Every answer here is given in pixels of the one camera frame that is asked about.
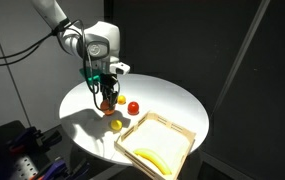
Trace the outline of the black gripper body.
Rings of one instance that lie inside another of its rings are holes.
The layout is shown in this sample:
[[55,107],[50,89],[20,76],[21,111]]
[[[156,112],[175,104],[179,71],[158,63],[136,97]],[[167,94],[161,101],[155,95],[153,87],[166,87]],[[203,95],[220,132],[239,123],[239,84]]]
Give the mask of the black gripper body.
[[101,74],[100,88],[104,94],[110,94],[115,91],[114,86],[118,82],[116,74]]

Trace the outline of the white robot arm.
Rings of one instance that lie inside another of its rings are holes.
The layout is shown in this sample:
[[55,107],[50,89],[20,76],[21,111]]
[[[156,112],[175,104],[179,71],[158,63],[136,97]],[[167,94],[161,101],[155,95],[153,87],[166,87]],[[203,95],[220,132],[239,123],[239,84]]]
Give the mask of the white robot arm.
[[100,111],[113,110],[119,90],[118,74],[127,74],[130,67],[119,61],[120,32],[113,24],[98,21],[85,29],[81,20],[71,22],[56,0],[31,0],[34,8],[52,29],[60,46],[69,54],[82,60],[80,70],[86,84],[96,99],[102,93],[107,104]]

